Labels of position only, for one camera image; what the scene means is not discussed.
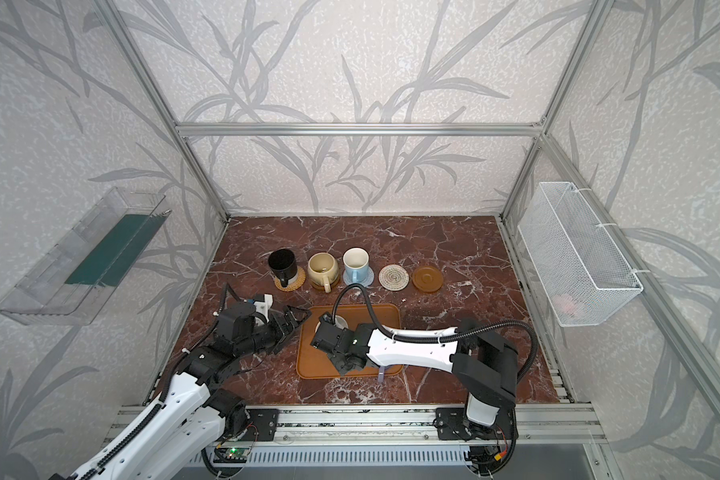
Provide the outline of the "pink object in basket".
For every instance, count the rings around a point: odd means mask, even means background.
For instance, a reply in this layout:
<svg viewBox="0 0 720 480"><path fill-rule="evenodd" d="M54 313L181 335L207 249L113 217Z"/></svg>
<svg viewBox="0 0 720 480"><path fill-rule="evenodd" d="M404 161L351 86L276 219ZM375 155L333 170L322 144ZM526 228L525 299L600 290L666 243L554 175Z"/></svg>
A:
<svg viewBox="0 0 720 480"><path fill-rule="evenodd" d="M569 294L556 295L553 305L559 315L578 318L581 313L582 304Z"/></svg>

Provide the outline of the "grey round felt coaster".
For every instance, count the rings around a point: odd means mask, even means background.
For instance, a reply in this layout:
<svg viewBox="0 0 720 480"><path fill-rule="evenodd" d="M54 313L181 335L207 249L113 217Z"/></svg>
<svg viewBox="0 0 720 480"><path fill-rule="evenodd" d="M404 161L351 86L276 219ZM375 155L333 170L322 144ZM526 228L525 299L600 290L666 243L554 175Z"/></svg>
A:
<svg viewBox="0 0 720 480"><path fill-rule="evenodd" d="M353 272L351 270L344 270L342 273L342 281L345 285L350 285L354 283L353 280ZM364 287L370 287L375 280L375 273L372 269L368 269L366 272L366 275L364 278L362 278L359 281L359 284L362 284Z"/></svg>

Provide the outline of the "black mug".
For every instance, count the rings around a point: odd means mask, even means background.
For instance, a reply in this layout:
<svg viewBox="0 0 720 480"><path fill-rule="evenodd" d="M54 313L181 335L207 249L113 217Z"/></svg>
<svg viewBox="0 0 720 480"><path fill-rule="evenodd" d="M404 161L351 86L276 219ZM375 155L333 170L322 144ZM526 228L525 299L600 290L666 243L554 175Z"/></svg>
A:
<svg viewBox="0 0 720 480"><path fill-rule="evenodd" d="M295 253L290 249L283 248L275 250L269 255L268 266L274 277L279 278L286 286L288 280L296 275L298 264Z"/></svg>

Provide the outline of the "beige patterned round coaster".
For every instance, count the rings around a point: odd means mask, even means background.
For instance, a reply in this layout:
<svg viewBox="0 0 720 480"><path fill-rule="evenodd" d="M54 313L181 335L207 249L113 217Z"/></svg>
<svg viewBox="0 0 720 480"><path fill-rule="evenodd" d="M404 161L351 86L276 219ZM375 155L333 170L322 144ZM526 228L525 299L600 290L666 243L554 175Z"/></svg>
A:
<svg viewBox="0 0 720 480"><path fill-rule="evenodd" d="M380 285L389 291L397 292L405 289L410 281L408 272L400 265L389 264L379 271Z"/></svg>

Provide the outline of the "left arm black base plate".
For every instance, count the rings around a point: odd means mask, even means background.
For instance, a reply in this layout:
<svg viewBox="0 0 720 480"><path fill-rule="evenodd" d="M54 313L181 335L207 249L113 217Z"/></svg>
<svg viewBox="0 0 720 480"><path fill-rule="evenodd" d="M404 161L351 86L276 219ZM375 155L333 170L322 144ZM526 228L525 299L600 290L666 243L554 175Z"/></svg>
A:
<svg viewBox="0 0 720 480"><path fill-rule="evenodd" d="M272 442L277 431L279 413L277 408L247 409L247 422L239 441Z"/></svg>

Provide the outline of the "white mug blue handle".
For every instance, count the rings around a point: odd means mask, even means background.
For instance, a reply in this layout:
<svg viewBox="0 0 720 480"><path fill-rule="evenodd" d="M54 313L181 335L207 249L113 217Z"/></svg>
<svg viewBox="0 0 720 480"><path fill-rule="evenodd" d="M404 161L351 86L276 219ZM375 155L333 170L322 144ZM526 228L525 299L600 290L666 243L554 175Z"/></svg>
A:
<svg viewBox="0 0 720 480"><path fill-rule="evenodd" d="M351 270L353 272L354 283L365 277L366 272L370 269L369 265L369 254L366 250L354 247L347 250L342 257L344 270Z"/></svg>

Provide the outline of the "aluminium frame corner post right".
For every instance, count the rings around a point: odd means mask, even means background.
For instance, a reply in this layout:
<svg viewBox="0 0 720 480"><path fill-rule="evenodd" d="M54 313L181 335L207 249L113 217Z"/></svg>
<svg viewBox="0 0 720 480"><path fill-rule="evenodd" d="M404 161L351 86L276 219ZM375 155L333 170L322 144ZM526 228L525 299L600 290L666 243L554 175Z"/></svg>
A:
<svg viewBox="0 0 720 480"><path fill-rule="evenodd" d="M596 0L592 2L585 17L582 30L577 37L572 53L553 91L548 107L540 119L540 132L533 137L533 142L525 157L522 168L510 191L502 213L499 215L503 224L507 222L512 209L519 203L521 191L523 190L526 180L533 172L534 164L540 154L542 141L551 133L555 119L560 113L577 76L582 70L587 56L594 47L613 4L613 0Z"/></svg>

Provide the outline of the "clear plastic wall bin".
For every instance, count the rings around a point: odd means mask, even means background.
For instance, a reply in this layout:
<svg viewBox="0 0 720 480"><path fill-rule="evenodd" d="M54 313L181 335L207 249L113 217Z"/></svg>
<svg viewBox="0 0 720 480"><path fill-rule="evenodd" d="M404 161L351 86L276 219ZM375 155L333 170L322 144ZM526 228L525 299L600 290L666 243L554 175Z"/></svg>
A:
<svg viewBox="0 0 720 480"><path fill-rule="evenodd" d="M113 187L0 299L22 325L93 322L162 228L167 196Z"/></svg>

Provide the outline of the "aluminium frame corner post left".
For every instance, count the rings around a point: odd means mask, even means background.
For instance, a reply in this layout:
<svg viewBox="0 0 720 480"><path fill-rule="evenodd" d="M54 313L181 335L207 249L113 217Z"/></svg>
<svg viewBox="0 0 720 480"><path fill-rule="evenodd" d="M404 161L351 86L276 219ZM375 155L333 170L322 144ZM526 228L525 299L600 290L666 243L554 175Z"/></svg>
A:
<svg viewBox="0 0 720 480"><path fill-rule="evenodd" d="M111 34L115 43L119 47L126 63L131 68L133 74L159 116L161 123L166 128L171 141L178 149L182 160L199 183L217 214L224 222L227 222L230 215L227 212L220 195L210 182L208 175L202 168L193 151L190 149L187 141L179 134L178 123L170 110L169 104L166 101L165 96L160 91L158 83L154 79L146 61L141 55L137 43L130 34L129 29L126 26L125 19L117 9L115 2L95 0L93 4L103 27Z"/></svg>

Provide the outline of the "orange brown serving tray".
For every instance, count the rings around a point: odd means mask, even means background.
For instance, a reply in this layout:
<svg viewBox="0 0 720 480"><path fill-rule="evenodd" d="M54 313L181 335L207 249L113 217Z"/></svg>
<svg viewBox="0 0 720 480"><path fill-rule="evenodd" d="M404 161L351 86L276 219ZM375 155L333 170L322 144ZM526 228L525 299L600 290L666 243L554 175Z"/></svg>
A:
<svg viewBox="0 0 720 480"><path fill-rule="evenodd" d="M318 328L319 317L330 313L331 305L315 306L310 309L311 315L301 328L296 371L302 379L332 379L338 378L339 373L326 355L311 345ZM400 310L393 304L375 304L373 310L377 318L386 327L401 328ZM347 327L355 330L363 323L372 324L367 308L362 305L342 305L337 315L342 317Z"/></svg>

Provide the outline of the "cream yellow mug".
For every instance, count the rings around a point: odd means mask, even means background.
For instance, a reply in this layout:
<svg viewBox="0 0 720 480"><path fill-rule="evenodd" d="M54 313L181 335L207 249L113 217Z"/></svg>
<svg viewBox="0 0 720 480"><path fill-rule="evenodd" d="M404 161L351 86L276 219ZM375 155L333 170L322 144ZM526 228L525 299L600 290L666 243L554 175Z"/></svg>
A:
<svg viewBox="0 0 720 480"><path fill-rule="evenodd" d="M314 254L307 264L308 280L314 282L324 282L325 287L329 283L339 277L339 265L337 259L328 252L320 252Z"/></svg>

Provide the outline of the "woven rattan round coaster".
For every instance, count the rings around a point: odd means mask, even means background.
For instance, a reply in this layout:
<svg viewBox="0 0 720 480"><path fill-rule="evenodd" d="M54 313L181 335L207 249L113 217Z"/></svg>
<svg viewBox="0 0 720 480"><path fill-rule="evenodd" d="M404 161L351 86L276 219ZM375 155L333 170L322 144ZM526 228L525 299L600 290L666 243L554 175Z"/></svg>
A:
<svg viewBox="0 0 720 480"><path fill-rule="evenodd" d="M286 286L284 286L283 283L281 282L281 280L277 277L274 278L274 285L280 291L293 292L293 291L301 288L304 285L306 279L307 279L307 274L306 274L304 268L301 266L298 266L296 275L293 278L288 280Z"/></svg>

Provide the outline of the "brown wooden round coaster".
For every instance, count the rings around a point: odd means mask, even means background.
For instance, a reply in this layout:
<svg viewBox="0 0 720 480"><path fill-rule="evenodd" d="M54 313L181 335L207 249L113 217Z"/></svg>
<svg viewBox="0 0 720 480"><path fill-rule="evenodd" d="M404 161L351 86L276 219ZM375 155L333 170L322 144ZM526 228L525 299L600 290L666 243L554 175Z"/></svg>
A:
<svg viewBox="0 0 720 480"><path fill-rule="evenodd" d="M322 281L320 281L320 282L314 282L312 279L309 279L309 286L310 286L312 289L314 289L314 290L316 290L316 291L321 291L321 292L324 292L324 293L331 293L334 289L337 288L337 286L338 286L339 283L340 283L340 278L339 278L339 277L337 277L337 278L334 279L332 282L330 282L329 285L328 285L328 287L325 287L325 283L322 282Z"/></svg>

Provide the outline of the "white mug cream handle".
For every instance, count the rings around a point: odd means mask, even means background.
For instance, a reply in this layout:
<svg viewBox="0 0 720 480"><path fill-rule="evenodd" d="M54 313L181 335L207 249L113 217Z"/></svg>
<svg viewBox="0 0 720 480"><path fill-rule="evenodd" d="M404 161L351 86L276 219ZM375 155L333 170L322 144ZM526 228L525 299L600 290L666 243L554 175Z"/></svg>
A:
<svg viewBox="0 0 720 480"><path fill-rule="evenodd" d="M342 316L340 316L340 315L336 315L336 316L334 317L334 325L335 325L337 328L340 328L340 329L347 329L347 328L348 328L348 323L347 323L347 321L346 321Z"/></svg>

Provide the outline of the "amber brown round coaster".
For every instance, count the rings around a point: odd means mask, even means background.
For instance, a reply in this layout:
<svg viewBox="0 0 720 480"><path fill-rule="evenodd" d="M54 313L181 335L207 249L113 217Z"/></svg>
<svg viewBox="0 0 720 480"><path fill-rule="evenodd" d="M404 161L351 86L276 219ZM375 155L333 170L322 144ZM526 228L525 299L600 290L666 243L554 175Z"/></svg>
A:
<svg viewBox="0 0 720 480"><path fill-rule="evenodd" d="M444 284L444 277L440 269L424 265L416 268L412 275L415 288L424 293L435 293Z"/></svg>

